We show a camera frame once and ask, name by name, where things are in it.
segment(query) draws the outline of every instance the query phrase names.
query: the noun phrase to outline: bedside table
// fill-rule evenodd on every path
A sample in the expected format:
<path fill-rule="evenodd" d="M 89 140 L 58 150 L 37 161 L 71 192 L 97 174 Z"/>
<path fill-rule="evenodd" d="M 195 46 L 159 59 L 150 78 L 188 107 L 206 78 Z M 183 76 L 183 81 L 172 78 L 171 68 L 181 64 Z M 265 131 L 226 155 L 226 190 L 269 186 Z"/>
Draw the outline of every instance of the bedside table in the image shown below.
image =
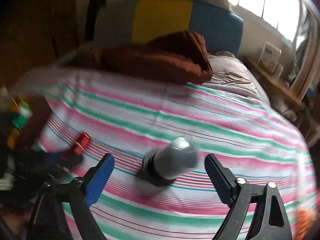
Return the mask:
<path fill-rule="evenodd" d="M 258 81 L 268 97 L 275 94 L 282 96 L 295 113 L 305 107 L 305 104 L 297 98 L 295 93 L 292 92 L 281 79 L 274 78 L 267 70 L 258 66 L 257 63 L 254 63 L 248 57 L 244 57 L 244 65 L 254 76 L 258 75 L 260 77 Z"/>

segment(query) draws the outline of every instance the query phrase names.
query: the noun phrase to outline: blue gripper pad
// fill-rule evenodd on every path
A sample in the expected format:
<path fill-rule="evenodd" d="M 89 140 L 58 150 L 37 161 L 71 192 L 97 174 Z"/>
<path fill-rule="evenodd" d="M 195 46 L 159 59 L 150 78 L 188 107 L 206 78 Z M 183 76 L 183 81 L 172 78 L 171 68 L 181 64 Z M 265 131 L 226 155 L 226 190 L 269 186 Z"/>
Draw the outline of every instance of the blue gripper pad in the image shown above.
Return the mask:
<path fill-rule="evenodd" d="M 221 202 L 231 207 L 234 201 L 234 189 L 220 169 L 223 169 L 223 172 L 227 172 L 228 176 L 230 176 L 231 178 L 234 176 L 229 169 L 222 167 L 215 156 L 211 155 L 213 154 L 207 155 L 204 159 L 204 168 L 212 184 L 214 185 L 214 188 L 216 189 Z"/>
<path fill-rule="evenodd" d="M 86 186 L 86 197 L 84 203 L 87 207 L 98 201 L 115 166 L 115 159 L 112 154 L 106 154 L 96 167 L 88 170 L 84 176 Z"/>

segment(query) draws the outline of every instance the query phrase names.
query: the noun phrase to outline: bed sheet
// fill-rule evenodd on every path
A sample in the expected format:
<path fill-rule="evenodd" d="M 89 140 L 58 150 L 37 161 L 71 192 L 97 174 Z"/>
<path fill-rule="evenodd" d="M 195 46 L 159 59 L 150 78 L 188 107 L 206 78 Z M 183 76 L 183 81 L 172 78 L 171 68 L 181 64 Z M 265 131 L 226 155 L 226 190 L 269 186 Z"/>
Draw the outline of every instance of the bed sheet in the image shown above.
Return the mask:
<path fill-rule="evenodd" d="M 53 113 L 38 141 L 42 149 L 67 148 L 83 131 L 92 137 L 84 162 L 69 179 L 83 176 L 105 153 L 115 157 L 115 169 L 90 208 L 107 239 L 212 239 L 229 208 L 205 172 L 209 153 L 250 183 L 275 182 L 293 233 L 298 205 L 315 206 L 314 170 L 302 135 L 245 90 L 51 67 L 29 72 L 11 91 L 46 96 Z M 192 136 L 202 154 L 199 167 L 170 187 L 147 182 L 140 169 L 143 156 L 181 135 Z M 64 208 L 78 239 L 70 206 Z M 238 239 L 245 239 L 253 211 L 254 204 Z"/>

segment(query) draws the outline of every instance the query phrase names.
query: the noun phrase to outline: screw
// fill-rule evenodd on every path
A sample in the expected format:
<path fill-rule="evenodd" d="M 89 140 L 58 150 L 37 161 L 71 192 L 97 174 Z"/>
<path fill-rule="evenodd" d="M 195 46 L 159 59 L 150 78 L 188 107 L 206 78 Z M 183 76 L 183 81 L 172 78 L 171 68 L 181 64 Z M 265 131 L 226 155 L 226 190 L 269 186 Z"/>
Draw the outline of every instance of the screw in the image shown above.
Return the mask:
<path fill-rule="evenodd" d="M 245 184 L 245 183 L 246 183 L 245 178 L 242 178 L 242 177 L 237 178 L 236 181 L 237 181 L 239 184 Z"/>
<path fill-rule="evenodd" d="M 277 185 L 273 181 L 269 181 L 268 186 L 271 188 L 275 188 Z"/>

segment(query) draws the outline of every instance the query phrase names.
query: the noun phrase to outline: blue headboard panel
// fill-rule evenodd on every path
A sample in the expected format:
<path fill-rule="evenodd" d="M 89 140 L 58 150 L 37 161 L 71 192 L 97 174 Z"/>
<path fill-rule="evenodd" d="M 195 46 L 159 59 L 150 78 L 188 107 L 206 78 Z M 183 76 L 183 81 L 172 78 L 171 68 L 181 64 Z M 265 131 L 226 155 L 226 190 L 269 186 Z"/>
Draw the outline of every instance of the blue headboard panel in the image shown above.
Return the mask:
<path fill-rule="evenodd" d="M 219 7 L 193 1 L 189 29 L 204 36 L 207 51 L 227 50 L 238 57 L 243 20 Z"/>

